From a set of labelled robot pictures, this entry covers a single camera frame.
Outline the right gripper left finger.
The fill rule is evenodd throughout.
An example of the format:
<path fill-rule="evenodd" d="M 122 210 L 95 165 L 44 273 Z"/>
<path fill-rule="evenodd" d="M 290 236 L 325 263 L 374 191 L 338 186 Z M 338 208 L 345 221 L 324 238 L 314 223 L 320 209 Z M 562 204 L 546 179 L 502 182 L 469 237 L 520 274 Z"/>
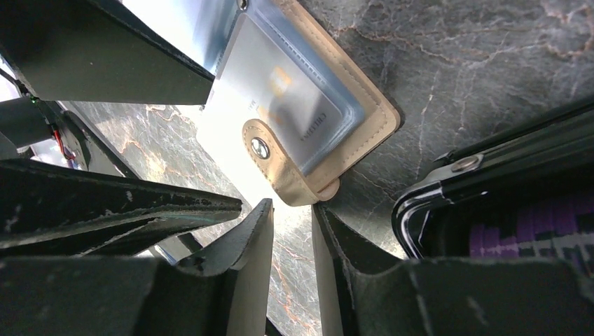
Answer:
<path fill-rule="evenodd" d="M 175 265 L 157 258 L 1 260 L 2 335 L 263 335 L 273 204 Z"/>

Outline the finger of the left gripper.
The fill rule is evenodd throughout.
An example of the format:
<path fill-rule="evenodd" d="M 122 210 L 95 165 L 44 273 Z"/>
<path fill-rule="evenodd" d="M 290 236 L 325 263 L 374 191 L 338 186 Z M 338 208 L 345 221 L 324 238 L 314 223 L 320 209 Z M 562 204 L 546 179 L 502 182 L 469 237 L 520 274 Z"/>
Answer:
<path fill-rule="evenodd" d="M 1 255 L 133 256 L 236 219 L 239 199 L 25 159 L 1 162 Z"/>
<path fill-rule="evenodd" d="M 2 1 L 1 54 L 50 101 L 203 105 L 214 82 L 119 1 Z"/>

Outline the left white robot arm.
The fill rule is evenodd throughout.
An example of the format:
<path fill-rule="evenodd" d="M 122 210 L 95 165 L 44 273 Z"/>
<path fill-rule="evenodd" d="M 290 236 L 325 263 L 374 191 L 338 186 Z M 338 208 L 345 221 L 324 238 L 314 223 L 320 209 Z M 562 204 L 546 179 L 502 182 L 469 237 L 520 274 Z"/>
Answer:
<path fill-rule="evenodd" d="M 2 1 L 1 255 L 133 256 L 239 199 L 141 180 L 62 102 L 201 104 L 214 77 L 119 1 Z"/>

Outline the tan leather card holder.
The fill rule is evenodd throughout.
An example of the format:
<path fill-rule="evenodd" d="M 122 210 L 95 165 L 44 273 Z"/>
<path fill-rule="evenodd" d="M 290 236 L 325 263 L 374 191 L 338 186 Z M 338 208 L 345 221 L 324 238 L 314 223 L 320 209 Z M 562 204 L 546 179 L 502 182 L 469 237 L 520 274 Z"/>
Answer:
<path fill-rule="evenodd" d="M 297 1 L 126 1 L 214 76 L 196 137 L 238 188 L 249 175 L 292 207 L 394 133 L 398 111 Z"/>

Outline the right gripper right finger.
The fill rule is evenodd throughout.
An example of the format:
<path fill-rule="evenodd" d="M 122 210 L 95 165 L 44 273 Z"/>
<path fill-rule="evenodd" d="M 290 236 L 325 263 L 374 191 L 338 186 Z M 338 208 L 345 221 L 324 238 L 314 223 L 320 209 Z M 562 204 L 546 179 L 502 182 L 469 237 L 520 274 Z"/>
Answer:
<path fill-rule="evenodd" d="M 312 243 L 325 335 L 593 334 L 593 281 L 561 260 L 402 260 L 320 204 Z"/>

